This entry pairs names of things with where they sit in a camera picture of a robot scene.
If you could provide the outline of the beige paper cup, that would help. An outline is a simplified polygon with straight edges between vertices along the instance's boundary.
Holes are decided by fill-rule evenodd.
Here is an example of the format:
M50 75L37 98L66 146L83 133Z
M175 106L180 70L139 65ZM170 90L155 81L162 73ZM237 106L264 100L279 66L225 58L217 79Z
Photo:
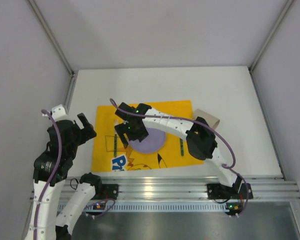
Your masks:
M196 109L193 114L192 114L192 118L194 120L197 119L197 117L201 117L203 119L205 119L205 121L207 122L207 124L214 130L217 129L218 125L220 124L220 119L203 111L200 109Z

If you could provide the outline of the lilac plastic plate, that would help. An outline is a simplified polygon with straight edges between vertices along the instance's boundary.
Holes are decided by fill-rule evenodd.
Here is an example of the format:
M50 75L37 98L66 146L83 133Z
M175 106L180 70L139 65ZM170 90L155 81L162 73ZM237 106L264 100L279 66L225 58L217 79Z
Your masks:
M141 154L153 154L159 151L165 144L167 135L164 131L155 128L146 128L148 136L142 141L130 140L129 146Z

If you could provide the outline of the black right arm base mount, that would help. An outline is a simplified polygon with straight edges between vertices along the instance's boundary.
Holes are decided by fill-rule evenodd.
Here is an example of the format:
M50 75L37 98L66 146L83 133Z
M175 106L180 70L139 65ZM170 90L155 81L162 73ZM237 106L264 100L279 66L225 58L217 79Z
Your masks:
M207 196L209 200L240 200L253 199L254 195L252 192L251 185L248 183L247 186L244 183L233 184L232 187L222 185L220 183L209 183L207 186Z

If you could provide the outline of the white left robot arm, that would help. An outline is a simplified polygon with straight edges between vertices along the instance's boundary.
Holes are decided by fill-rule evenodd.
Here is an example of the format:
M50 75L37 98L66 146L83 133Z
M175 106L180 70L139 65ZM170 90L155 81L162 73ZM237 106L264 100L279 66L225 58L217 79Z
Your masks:
M74 194L59 211L61 193L79 146L97 134L83 113L77 116L83 125L80 128L62 104L41 112L52 126L47 129L49 141L44 152L34 161L33 206L25 239L70 240L88 202L100 195L102 179L92 173L82 175Z

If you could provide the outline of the green handled spoon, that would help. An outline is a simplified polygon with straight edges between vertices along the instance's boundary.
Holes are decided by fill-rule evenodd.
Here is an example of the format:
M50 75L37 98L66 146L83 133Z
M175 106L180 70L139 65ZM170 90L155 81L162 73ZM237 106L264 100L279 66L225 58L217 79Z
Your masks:
M181 139L181 138L179 139L179 144L180 144L180 155L183 157L185 155L183 139Z

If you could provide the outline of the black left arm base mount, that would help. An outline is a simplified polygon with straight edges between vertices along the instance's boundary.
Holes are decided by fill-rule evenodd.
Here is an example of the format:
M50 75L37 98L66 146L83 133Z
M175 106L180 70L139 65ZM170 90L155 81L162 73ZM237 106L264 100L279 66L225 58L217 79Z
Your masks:
M99 195L99 200L114 199L116 200L119 194L118 184L103 184Z

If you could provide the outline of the green handled fork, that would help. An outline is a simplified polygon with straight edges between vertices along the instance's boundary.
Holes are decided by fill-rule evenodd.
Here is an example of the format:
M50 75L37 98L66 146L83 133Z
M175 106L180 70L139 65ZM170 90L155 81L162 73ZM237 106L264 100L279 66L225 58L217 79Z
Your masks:
M116 158L117 157L117 145L118 145L118 134L116 131L116 126L119 124L119 120L116 119L114 121L114 143L113 143L113 157Z

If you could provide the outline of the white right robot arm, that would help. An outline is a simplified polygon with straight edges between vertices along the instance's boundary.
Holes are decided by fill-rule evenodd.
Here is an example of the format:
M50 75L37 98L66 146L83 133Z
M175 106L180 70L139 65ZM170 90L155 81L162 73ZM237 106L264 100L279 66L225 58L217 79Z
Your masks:
M234 170L235 152L227 140L209 126L204 118L173 116L145 103L133 107L125 102L117 104L112 98L110 102L116 109L115 115L123 121L114 129L124 147L131 143L144 142L149 138L149 130L174 135L186 142L188 153L192 157L211 164L222 189L229 194L240 191L244 179Z

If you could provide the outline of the yellow cartoon print placemat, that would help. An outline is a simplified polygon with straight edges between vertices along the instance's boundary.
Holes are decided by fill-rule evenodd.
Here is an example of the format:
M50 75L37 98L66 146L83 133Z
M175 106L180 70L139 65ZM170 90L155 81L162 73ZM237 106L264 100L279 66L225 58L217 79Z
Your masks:
M96 110L95 131L91 169L94 172L119 172L136 170L155 170L175 167L186 167L202 164L201 160L192 157L185 141L184 156L180 152L180 138L166 133L164 146L151 154L139 153L128 145L124 148L117 136L117 157L114 158L114 121L117 119L115 108L101 105Z

